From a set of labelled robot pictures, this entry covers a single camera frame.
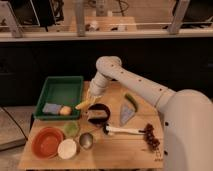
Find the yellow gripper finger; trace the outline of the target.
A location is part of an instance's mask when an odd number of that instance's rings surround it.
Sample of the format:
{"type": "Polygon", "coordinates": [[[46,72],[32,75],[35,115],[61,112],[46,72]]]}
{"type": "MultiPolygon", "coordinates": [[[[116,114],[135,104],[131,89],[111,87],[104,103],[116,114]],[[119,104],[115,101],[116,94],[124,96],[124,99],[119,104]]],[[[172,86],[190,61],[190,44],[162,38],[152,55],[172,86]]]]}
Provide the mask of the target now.
{"type": "Polygon", "coordinates": [[[88,100],[89,102],[91,102],[91,100],[92,100],[91,94],[87,94],[87,100],[88,100]]]}
{"type": "Polygon", "coordinates": [[[93,98],[93,103],[95,104],[95,103],[99,102],[101,98],[102,98],[102,96],[95,96],[93,98]]]}

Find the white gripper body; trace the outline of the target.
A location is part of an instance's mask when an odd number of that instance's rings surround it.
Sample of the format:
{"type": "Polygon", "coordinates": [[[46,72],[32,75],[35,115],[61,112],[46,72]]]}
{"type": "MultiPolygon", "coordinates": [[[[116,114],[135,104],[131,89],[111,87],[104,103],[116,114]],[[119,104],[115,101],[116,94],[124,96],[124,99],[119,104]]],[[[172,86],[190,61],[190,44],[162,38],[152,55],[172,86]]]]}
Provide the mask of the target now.
{"type": "Polygon", "coordinates": [[[109,84],[109,79],[97,72],[90,82],[89,92],[93,96],[101,96],[105,93],[109,84]]]}

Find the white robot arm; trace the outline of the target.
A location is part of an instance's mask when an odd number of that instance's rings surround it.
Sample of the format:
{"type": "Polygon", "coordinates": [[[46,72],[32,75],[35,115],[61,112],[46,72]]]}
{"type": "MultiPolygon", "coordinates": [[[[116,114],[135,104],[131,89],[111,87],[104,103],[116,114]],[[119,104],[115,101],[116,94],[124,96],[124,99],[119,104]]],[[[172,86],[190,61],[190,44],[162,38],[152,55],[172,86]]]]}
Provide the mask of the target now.
{"type": "Polygon", "coordinates": [[[98,58],[96,69],[91,96],[102,96],[115,79],[164,115],[164,171],[213,171],[213,102],[206,95],[192,89],[174,91],[136,75],[116,56],[98,58]]]}

